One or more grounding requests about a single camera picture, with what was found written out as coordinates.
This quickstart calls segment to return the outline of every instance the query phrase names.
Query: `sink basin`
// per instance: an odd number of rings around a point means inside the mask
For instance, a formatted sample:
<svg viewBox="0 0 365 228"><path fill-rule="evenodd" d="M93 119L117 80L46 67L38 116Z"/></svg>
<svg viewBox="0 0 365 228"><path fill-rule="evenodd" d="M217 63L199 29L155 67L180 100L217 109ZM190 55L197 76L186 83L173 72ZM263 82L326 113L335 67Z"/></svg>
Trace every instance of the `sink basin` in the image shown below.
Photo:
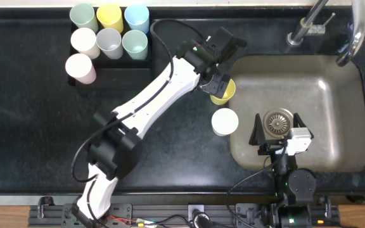
<svg viewBox="0 0 365 228"><path fill-rule="evenodd" d="M357 172L365 167L365 102L359 69L339 67L336 56L246 56L231 68L236 94L229 108L239 117L231 134L233 158L260 170L265 156L248 144L260 114L267 138L292 127L298 113L314 134L308 150L296 155L299 167L316 172Z"/></svg>

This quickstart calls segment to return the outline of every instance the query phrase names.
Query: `plastic cup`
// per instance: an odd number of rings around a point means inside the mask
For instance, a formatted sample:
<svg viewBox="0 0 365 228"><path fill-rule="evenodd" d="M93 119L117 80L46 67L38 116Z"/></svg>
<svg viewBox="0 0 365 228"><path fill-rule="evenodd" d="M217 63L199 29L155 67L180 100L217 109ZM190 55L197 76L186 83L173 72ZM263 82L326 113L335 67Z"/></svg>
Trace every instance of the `plastic cup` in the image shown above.
<svg viewBox="0 0 365 228"><path fill-rule="evenodd" d="M125 10L125 19L131 29L147 34L149 32L149 9L142 4L128 6Z"/></svg>
<svg viewBox="0 0 365 228"><path fill-rule="evenodd" d="M218 136L232 134L239 126L237 114L229 108L221 108L212 115L212 129Z"/></svg>
<svg viewBox="0 0 365 228"><path fill-rule="evenodd" d="M92 60L99 56L100 50L96 45L95 33L89 28L79 28L74 31L71 35L71 45Z"/></svg>
<svg viewBox="0 0 365 228"><path fill-rule="evenodd" d="M98 31L95 11L90 4L76 4L70 10L70 19L78 28L89 28L94 32Z"/></svg>
<svg viewBox="0 0 365 228"><path fill-rule="evenodd" d="M96 12L99 22L104 28L112 28L121 33L124 30L122 10L117 4L104 4Z"/></svg>
<svg viewBox="0 0 365 228"><path fill-rule="evenodd" d="M98 47L112 60L117 60L124 54L124 50L120 43L122 37L114 28L104 28L96 35L96 43Z"/></svg>
<svg viewBox="0 0 365 228"><path fill-rule="evenodd" d="M138 30L130 30L125 33L122 45L127 54L134 60L144 60L147 57L147 36Z"/></svg>
<svg viewBox="0 0 365 228"><path fill-rule="evenodd" d="M96 72L91 59L85 54L73 54L66 61L69 76L83 84L91 84L96 79Z"/></svg>
<svg viewBox="0 0 365 228"><path fill-rule="evenodd" d="M227 101L229 101L233 97L234 92L236 92L236 84L231 79L231 80L229 80L229 84L226 87L226 91L223 94L223 97L222 98L217 98L217 97L211 95L210 100L215 105L224 105Z"/></svg>

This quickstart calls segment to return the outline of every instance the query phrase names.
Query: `black countertop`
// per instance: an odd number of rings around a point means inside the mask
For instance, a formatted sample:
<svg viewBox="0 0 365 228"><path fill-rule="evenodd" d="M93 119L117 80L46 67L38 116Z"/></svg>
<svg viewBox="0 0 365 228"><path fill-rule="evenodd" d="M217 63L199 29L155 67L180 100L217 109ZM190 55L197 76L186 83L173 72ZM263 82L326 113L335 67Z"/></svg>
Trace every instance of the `black countertop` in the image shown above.
<svg viewBox="0 0 365 228"><path fill-rule="evenodd" d="M185 18L204 35L223 26L246 40L248 47L221 65L228 72L235 60L246 55L335 55L345 42L351 9L325 9L317 23L332 11L337 16L326 27L326 34L307 37L296 49L287 48L285 36L307 14L303 8L153 8L151 19ZM0 9L0 194L81 193L84 185L71 178L70 163L91 133L93 113L101 103L116 107L140 90L69 86L64 65L70 50L70 27L68 9ZM170 23L157 30L171 49L194 36ZM155 42L153 57L157 75L166 66L167 56ZM365 42L354 61L365 89ZM120 182L115 194L223 193L252 174L233 160L229 138L213 133L210 119L218 108L209 95L198 91L175 102L146 134L140 163ZM84 161L77 166L79 176L87 173ZM272 181L263 175L237 190L274 192ZM365 194L365 169L317 173L317 193Z"/></svg>

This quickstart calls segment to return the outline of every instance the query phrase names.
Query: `yellow cup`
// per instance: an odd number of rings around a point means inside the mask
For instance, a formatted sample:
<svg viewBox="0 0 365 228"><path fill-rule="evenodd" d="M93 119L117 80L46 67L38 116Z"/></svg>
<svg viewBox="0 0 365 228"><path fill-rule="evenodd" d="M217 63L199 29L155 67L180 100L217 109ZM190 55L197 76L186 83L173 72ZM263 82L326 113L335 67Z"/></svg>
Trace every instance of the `yellow cup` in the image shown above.
<svg viewBox="0 0 365 228"><path fill-rule="evenodd" d="M112 28L121 33L124 30L122 10L117 4L104 4L96 12L96 17L104 28Z"/></svg>
<svg viewBox="0 0 365 228"><path fill-rule="evenodd" d="M229 84L227 85L226 91L223 94L222 98L217 98L213 95L210 96L210 100L215 105L224 105L229 99L231 99L234 95L234 92L236 92L236 84L234 84L233 80L231 79L229 81Z"/></svg>

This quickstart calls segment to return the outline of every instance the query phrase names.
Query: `faucet handle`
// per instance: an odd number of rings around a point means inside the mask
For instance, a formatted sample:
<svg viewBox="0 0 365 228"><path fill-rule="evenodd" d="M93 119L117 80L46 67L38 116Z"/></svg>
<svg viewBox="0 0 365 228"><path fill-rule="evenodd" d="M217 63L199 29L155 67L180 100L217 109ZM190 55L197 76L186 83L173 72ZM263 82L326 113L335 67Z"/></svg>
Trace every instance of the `faucet handle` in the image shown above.
<svg viewBox="0 0 365 228"><path fill-rule="evenodd" d="M327 26L327 24L330 22L330 20L332 20L332 18L336 15L336 13L332 13L332 15L329 17L329 19L327 19L323 25L313 25L308 32L306 33L306 35L324 35L324 33L326 32L325 26Z"/></svg>

